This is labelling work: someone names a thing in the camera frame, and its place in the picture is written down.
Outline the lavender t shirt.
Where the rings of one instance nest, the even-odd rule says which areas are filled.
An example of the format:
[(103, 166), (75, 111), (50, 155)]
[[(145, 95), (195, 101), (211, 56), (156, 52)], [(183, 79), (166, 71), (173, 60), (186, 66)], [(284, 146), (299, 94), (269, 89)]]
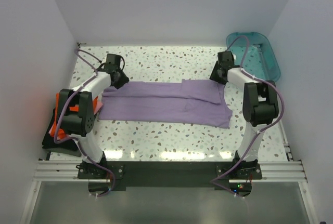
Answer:
[(224, 85), (211, 80), (129, 82), (102, 94), (100, 120), (166, 122), (229, 128)]

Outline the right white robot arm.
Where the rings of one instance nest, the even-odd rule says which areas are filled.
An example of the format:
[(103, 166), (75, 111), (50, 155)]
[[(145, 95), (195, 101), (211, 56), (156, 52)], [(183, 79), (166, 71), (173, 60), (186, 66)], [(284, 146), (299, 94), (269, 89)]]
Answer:
[(210, 80), (223, 85), (233, 84), (243, 92), (242, 113), (246, 128), (241, 145), (235, 154), (240, 161), (232, 165), (233, 175), (243, 179), (250, 173), (247, 162), (258, 159), (262, 137), (279, 116), (278, 93), (273, 82), (256, 78), (235, 65), (234, 56), (230, 51), (217, 54), (217, 62)]

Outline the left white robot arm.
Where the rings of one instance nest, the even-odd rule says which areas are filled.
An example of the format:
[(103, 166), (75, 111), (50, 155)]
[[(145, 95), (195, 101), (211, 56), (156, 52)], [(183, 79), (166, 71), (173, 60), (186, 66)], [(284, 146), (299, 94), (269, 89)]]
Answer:
[(103, 163), (104, 152), (98, 146), (93, 134), (95, 123), (94, 100), (106, 88), (119, 89), (129, 82), (124, 73), (124, 58), (116, 54), (107, 54), (106, 61), (99, 61), (99, 67), (92, 64), (93, 75), (72, 89), (62, 89), (56, 103), (54, 120), (54, 143), (61, 144), (73, 140), (83, 155), (83, 161), (91, 163), (89, 172), (95, 178), (103, 178), (108, 166)]

